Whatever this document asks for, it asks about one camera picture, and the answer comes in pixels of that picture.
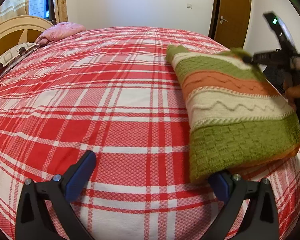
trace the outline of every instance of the screw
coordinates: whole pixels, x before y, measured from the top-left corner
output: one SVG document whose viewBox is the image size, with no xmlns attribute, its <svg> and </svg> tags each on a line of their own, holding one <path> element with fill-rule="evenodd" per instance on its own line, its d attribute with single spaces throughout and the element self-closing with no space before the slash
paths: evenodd
<svg viewBox="0 0 300 240">
<path fill-rule="evenodd" d="M 266 184 L 266 185 L 270 184 L 270 181 L 269 181 L 269 179 L 267 179 L 267 178 L 263 178 L 263 179 L 261 180 L 261 182 L 264 183 L 264 184 Z"/>
<path fill-rule="evenodd" d="M 31 179 L 26 179 L 26 180 L 25 180 L 25 184 L 26 184 L 26 185 L 29 185 L 30 183 L 31 183 Z"/>
<path fill-rule="evenodd" d="M 238 173 L 234 174 L 234 175 L 233 175 L 233 179 L 236 180 L 236 181 L 241 180 L 240 174 L 238 174 Z"/>
<path fill-rule="evenodd" d="M 52 178 L 53 181 L 59 181 L 61 180 L 61 175 L 60 174 L 57 174 L 57 175 L 54 175 L 53 178 Z"/>
</svg>

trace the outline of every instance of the pillowcase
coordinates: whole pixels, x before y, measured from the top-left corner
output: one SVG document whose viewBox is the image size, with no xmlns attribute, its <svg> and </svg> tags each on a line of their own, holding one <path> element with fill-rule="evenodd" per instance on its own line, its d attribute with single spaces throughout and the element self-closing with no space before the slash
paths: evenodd
<svg viewBox="0 0 300 240">
<path fill-rule="evenodd" d="M 190 180 L 295 156 L 300 126 L 285 98 L 242 50 L 189 52 L 170 45 L 190 124 Z"/>
<path fill-rule="evenodd" d="M 86 28 L 81 24 L 61 22 L 45 30 L 34 42 L 40 45 L 49 45 L 85 30 Z"/>
<path fill-rule="evenodd" d="M 18 62 L 20 62 L 27 55 L 37 50 L 39 47 L 36 43 L 22 43 L 7 50 L 0 56 L 0 78 L 2 74 L 7 73 L 7 69 L 11 70 Z"/>
</svg>

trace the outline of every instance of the pink pillow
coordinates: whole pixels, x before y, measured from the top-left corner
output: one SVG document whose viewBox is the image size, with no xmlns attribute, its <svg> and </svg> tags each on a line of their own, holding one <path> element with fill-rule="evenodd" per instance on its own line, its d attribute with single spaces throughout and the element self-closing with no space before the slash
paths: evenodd
<svg viewBox="0 0 300 240">
<path fill-rule="evenodd" d="M 35 40 L 35 43 L 40 45 L 49 45 L 79 32 L 84 32 L 85 30 L 86 28 L 81 24 L 61 22 L 41 33 Z"/>
</svg>

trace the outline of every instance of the orange stripe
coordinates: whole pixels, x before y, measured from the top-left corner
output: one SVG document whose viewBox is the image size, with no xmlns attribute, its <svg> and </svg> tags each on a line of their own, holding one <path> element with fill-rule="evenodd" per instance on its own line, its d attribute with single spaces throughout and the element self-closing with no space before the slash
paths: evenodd
<svg viewBox="0 0 300 240">
<path fill-rule="evenodd" d="M 184 100 L 187 99 L 194 89 L 204 86 L 222 87 L 253 95 L 279 95 L 279 92 L 268 82 L 239 79 L 218 71 L 200 70 L 191 73 L 185 78 L 182 84 Z"/>
</svg>

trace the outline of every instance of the green stripe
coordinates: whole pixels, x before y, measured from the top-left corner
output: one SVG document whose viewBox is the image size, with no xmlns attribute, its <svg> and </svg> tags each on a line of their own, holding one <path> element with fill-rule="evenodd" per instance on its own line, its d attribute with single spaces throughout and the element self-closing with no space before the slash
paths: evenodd
<svg viewBox="0 0 300 240">
<path fill-rule="evenodd" d="M 240 58 L 243 58 L 243 57 L 252 57 L 252 55 L 244 50 L 242 50 L 241 48 L 234 48 L 234 49 L 231 49 L 229 51 L 223 51 L 223 52 L 220 52 L 218 53 L 218 55 L 223 55 L 223 56 L 238 56 Z"/>
<path fill-rule="evenodd" d="M 179 83 L 182 85 L 186 76 L 192 72 L 200 70 L 215 70 L 240 79 L 252 79 L 262 82 L 266 81 L 266 78 L 258 68 L 242 70 L 225 60 L 205 56 L 197 56 L 181 60 L 178 63 L 175 72 Z"/>
<path fill-rule="evenodd" d="M 173 45 L 169 45 L 167 48 L 167 55 L 166 55 L 166 61 L 168 61 L 170 64 L 172 64 L 172 60 L 174 58 L 174 56 L 178 53 L 182 53 L 182 52 L 189 52 L 189 50 L 187 50 L 185 47 L 183 46 L 173 46 Z"/>
<path fill-rule="evenodd" d="M 200 127 L 190 134 L 190 179 L 269 159 L 299 142 L 295 113 L 282 120 Z"/>
</svg>

